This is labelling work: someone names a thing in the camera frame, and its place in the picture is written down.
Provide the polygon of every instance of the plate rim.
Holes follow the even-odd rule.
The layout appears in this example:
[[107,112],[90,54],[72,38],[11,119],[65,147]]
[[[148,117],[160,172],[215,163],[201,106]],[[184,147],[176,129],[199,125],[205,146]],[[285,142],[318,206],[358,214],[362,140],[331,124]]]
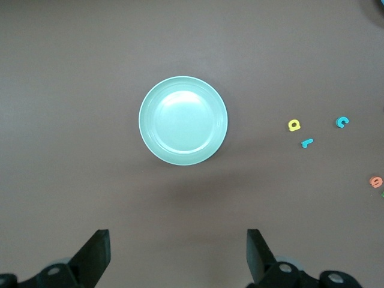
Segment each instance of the plate rim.
[[[220,100],[220,103],[223,105],[223,115],[224,115],[224,121],[223,121],[223,124],[225,126],[225,128],[223,129],[224,133],[223,133],[223,139],[220,140],[220,144],[217,146],[217,148],[215,148],[215,150],[210,154],[208,155],[207,157],[204,157],[202,160],[199,160],[199,161],[194,161],[194,162],[190,162],[190,163],[187,163],[187,164],[181,164],[181,163],[176,163],[174,161],[169,161],[169,160],[166,160],[164,159],[163,157],[159,156],[157,153],[155,153],[151,147],[147,144],[146,140],[145,140],[145,137],[143,136],[143,132],[142,132],[142,125],[141,125],[141,116],[142,116],[142,110],[143,110],[143,106],[144,106],[144,103],[145,103],[145,100],[151,95],[151,93],[153,92],[154,89],[156,89],[158,86],[160,86],[161,84],[163,84],[164,82],[168,82],[168,81],[171,81],[171,80],[174,80],[174,79],[193,79],[193,80],[197,80],[198,82],[201,82],[203,85],[207,85],[210,89],[212,89],[212,91],[214,91],[214,93],[216,94],[216,96],[218,97],[218,99]],[[227,107],[224,103],[224,100],[222,99],[221,95],[216,91],[216,89],[210,85],[209,83],[205,82],[204,80],[202,79],[199,79],[199,78],[196,78],[196,77],[193,77],[193,76],[172,76],[172,77],[169,77],[169,78],[166,78],[160,82],[158,82],[155,86],[153,86],[149,91],[148,93],[145,95],[141,105],[140,105],[140,110],[139,110],[139,130],[140,130],[140,135],[142,137],[142,140],[144,142],[144,144],[146,145],[146,147],[152,152],[152,154],[154,154],[157,158],[163,160],[164,162],[167,162],[169,164],[172,164],[172,165],[177,165],[177,166],[190,166],[190,165],[195,165],[195,164],[199,164],[201,162],[204,162],[205,160],[211,158],[218,150],[219,148],[222,146],[225,138],[226,138],[226,135],[227,135],[227,131],[228,131],[228,112],[227,112]]]

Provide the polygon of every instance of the brown table surface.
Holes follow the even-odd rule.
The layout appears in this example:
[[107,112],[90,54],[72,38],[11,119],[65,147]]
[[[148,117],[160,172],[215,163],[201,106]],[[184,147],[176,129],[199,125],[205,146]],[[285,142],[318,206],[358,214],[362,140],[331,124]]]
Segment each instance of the brown table surface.
[[[374,1],[7,1],[0,56],[0,272],[25,280],[110,229],[97,287],[242,288],[258,228],[314,277],[382,287]],[[210,83],[229,114],[219,151],[188,167],[154,156],[137,121],[177,75]]]

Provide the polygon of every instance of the black object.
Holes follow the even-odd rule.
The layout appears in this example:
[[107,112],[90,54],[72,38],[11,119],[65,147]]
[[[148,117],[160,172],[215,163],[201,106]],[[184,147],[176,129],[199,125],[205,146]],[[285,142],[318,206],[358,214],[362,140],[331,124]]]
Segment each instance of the black object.
[[[98,230],[68,264],[51,265],[21,283],[14,274],[0,274],[0,288],[94,288],[109,262],[109,231]],[[254,281],[247,288],[362,288],[340,271],[324,271],[317,280],[291,263],[277,262],[258,230],[248,230],[247,262]]]
[[110,262],[108,230],[97,230],[68,264],[54,264],[18,283],[14,274],[0,274],[0,288],[94,288]]
[[362,288],[340,271],[324,271],[317,280],[291,263],[277,262],[258,230],[248,230],[247,262],[254,281],[247,288]]

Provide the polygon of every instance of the screw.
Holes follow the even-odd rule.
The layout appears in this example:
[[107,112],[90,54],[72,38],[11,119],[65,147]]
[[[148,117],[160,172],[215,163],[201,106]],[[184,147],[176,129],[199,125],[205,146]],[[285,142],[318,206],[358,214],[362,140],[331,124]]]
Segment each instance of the screw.
[[285,263],[280,264],[279,268],[280,268],[280,270],[282,270],[285,273],[291,273],[292,272],[292,268],[288,264],[285,264]]
[[336,273],[329,274],[328,278],[331,279],[332,282],[337,284],[344,283],[344,280],[342,279],[342,277]]
[[47,274],[48,274],[49,276],[52,276],[52,275],[57,274],[59,271],[60,271],[59,268],[57,268],[57,267],[53,267],[52,269],[49,269],[49,271],[47,272]]

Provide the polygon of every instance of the light blue plate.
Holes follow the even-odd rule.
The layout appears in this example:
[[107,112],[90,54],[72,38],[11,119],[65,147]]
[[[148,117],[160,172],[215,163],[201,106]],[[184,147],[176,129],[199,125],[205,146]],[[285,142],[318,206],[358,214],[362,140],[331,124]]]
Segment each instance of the light blue plate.
[[227,110],[218,92],[189,76],[155,85],[139,113],[140,133],[149,150],[175,165],[208,159],[221,146],[227,127]]

